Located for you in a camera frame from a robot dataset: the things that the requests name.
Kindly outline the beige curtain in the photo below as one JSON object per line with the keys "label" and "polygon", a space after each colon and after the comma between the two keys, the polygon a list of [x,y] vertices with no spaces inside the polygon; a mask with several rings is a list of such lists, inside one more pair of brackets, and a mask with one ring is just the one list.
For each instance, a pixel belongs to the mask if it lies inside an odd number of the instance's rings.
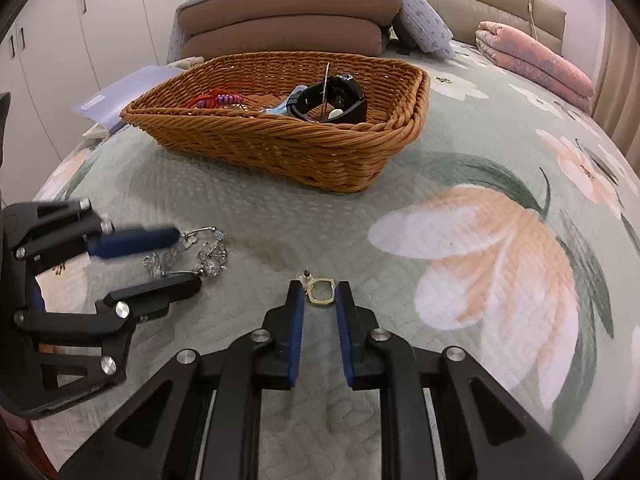
{"label": "beige curtain", "polygon": [[605,37],[592,117],[639,171],[639,43],[616,6],[606,2]]}

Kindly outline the blue book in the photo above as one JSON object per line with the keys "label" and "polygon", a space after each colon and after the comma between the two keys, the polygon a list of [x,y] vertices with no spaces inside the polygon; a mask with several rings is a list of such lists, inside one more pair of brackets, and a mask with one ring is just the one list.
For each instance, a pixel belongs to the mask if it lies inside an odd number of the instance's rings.
{"label": "blue book", "polygon": [[183,69],[177,67],[144,66],[75,105],[73,112],[114,133],[124,125],[120,113],[130,102],[181,73]]}

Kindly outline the cream fluffy cloth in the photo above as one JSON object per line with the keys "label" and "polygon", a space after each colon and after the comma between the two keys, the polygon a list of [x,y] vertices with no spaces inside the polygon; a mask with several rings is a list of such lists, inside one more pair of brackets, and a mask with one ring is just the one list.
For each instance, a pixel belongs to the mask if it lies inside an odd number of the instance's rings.
{"label": "cream fluffy cloth", "polygon": [[178,68],[179,70],[190,70],[205,62],[202,56],[189,56],[167,64],[167,67]]}

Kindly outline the crystal bead bracelet blue tag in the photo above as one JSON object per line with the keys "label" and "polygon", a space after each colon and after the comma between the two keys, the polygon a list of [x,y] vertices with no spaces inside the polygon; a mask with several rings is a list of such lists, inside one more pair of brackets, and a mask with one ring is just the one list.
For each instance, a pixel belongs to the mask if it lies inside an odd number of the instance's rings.
{"label": "crystal bead bracelet blue tag", "polygon": [[216,278],[227,267],[227,234],[216,226],[182,231],[172,246],[150,252],[142,266],[151,278],[191,273],[201,278]]}

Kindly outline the black wrist watch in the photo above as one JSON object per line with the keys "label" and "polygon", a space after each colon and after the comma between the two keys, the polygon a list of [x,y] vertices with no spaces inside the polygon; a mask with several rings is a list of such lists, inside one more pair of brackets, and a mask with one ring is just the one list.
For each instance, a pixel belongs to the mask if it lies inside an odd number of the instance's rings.
{"label": "black wrist watch", "polygon": [[368,99],[352,75],[326,76],[318,84],[294,91],[286,110],[305,122],[357,125],[367,121]]}

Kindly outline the folded pink quilt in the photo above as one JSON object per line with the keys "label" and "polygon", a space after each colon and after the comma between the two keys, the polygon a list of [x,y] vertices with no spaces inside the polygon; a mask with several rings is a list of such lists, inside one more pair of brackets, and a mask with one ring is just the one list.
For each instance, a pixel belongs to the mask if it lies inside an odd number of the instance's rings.
{"label": "folded pink quilt", "polygon": [[536,82],[583,112],[591,112],[591,79],[532,36],[510,25],[482,21],[475,41],[480,53],[498,67]]}

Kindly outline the brown wicker basket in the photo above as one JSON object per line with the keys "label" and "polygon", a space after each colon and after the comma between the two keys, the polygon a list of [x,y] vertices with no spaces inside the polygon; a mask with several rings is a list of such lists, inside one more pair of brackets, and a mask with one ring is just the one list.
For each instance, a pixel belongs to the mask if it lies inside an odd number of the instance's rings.
{"label": "brown wicker basket", "polygon": [[[368,99],[357,125],[267,114],[299,84],[352,75]],[[130,102],[124,122],[169,151],[264,170],[322,190],[353,193],[421,134],[430,76],[392,58],[272,51],[218,56]]]}

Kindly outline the white wardrobe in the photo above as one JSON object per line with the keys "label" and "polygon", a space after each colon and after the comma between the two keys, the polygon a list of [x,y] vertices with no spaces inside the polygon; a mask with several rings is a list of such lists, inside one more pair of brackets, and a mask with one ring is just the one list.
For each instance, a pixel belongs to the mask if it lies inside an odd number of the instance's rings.
{"label": "white wardrobe", "polygon": [[89,129],[73,108],[141,67],[162,64],[183,0],[28,0],[1,35],[11,96],[1,166],[8,204],[31,200]]}

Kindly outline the folded brown duvet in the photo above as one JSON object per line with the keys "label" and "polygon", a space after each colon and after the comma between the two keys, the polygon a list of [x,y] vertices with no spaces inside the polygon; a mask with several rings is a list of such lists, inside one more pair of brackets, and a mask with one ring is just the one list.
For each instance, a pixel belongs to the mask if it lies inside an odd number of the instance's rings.
{"label": "folded brown duvet", "polygon": [[178,12],[176,58],[259,51],[378,56],[401,0],[204,0]]}

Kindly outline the floral green bedspread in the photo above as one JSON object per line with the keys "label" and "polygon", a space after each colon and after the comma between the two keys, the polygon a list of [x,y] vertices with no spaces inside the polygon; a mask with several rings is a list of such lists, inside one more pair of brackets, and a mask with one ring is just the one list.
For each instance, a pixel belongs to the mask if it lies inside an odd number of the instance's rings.
{"label": "floral green bedspread", "polygon": [[348,281],[415,346],[465,348],[594,478],[639,413],[639,180],[606,134],[457,46],[420,138],[370,188],[325,193],[171,153],[125,128],[56,170],[117,224],[218,226],[229,262],[134,333],[126,382],[35,422],[61,465],[179,350],[256,328],[304,271]]}

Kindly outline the beige padded headboard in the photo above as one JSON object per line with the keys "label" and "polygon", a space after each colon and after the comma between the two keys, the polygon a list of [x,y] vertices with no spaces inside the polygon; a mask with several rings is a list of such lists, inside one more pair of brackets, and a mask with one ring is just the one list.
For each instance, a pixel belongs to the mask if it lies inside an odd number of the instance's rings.
{"label": "beige padded headboard", "polygon": [[474,44],[482,21],[526,32],[556,54],[562,52],[566,12],[548,0],[427,0],[454,39]]}

